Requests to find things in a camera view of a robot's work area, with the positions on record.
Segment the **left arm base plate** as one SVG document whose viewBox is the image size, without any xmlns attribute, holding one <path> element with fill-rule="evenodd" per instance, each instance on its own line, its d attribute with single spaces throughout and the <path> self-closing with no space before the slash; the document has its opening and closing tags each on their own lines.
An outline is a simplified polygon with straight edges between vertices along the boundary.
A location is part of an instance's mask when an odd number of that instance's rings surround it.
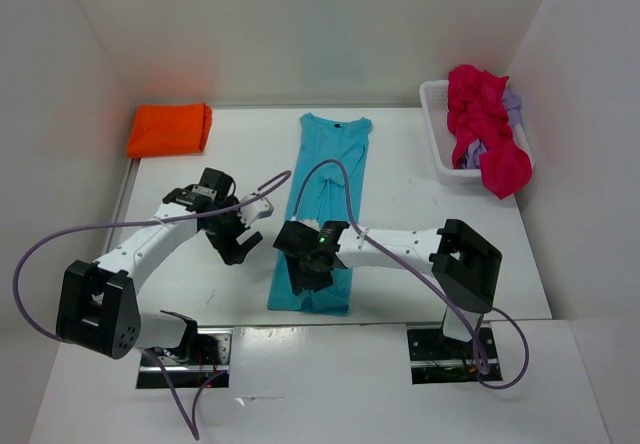
<svg viewBox="0 0 640 444">
<path fill-rule="evenodd" d="M 209 378 L 208 388 L 229 386 L 233 330 L 199 328 L 188 344 L 153 349 L 176 389 L 197 389 Z"/>
</svg>

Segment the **orange t shirt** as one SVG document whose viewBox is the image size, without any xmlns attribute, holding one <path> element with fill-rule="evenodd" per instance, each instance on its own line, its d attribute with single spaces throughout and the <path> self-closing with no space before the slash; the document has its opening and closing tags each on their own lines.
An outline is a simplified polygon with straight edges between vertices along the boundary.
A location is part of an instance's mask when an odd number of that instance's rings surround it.
<svg viewBox="0 0 640 444">
<path fill-rule="evenodd" d="M 213 122 L 205 103 L 140 105 L 127 143 L 131 159 L 200 154 Z"/>
</svg>

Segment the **cyan t shirt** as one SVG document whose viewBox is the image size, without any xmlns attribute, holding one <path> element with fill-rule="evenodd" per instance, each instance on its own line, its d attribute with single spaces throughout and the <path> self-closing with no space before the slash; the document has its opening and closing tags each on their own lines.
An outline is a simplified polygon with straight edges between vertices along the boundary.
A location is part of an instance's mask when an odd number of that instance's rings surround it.
<svg viewBox="0 0 640 444">
<path fill-rule="evenodd" d="M 285 218 L 295 216 L 322 224 L 346 221 L 346 203 L 359 217 L 363 181 L 373 123 L 367 118 L 350 122 L 307 113 L 300 117 L 301 144 L 292 178 Z M 317 292 L 293 293 L 285 256 L 279 254 L 267 309 L 345 316 L 350 311 L 352 272 L 332 272 L 333 284 Z"/>
</svg>

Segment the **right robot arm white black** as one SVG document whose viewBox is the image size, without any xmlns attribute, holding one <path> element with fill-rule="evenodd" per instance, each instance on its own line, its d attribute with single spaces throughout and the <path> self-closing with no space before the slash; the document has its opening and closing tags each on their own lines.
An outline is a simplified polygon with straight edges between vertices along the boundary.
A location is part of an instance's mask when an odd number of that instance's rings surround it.
<svg viewBox="0 0 640 444">
<path fill-rule="evenodd" d="M 471 348 L 478 324 L 493 310 L 503 259 L 493 244 L 458 219 L 414 231 L 289 220 L 274 248 L 285 256 L 296 294 L 327 289 L 339 270 L 363 267 L 405 270 L 422 279 L 447 306 L 438 344 L 450 357 Z"/>
</svg>

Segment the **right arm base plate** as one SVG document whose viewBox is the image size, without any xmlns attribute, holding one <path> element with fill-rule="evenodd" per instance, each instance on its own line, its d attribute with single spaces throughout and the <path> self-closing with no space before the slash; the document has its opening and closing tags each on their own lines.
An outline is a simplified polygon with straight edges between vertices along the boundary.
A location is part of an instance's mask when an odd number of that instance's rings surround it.
<svg viewBox="0 0 640 444">
<path fill-rule="evenodd" d="M 413 385 L 468 383 L 480 377 L 472 342 L 445 337 L 435 325 L 406 330 Z"/>
</svg>

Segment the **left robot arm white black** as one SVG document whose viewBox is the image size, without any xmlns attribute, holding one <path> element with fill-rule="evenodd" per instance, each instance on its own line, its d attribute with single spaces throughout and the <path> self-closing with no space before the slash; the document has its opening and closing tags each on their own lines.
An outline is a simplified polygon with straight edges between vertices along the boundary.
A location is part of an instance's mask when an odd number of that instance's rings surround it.
<svg viewBox="0 0 640 444">
<path fill-rule="evenodd" d="M 238 265 L 262 236 L 255 221 L 273 206 L 256 193 L 239 199 L 228 174 L 207 168 L 196 184 L 167 194 L 152 225 L 92 262 L 77 260 L 63 276 L 56 335 L 112 359 L 151 348 L 176 363 L 192 361 L 206 343 L 195 319 L 175 311 L 143 314 L 137 296 L 147 279 L 182 244 L 204 234 L 224 264 Z"/>
</svg>

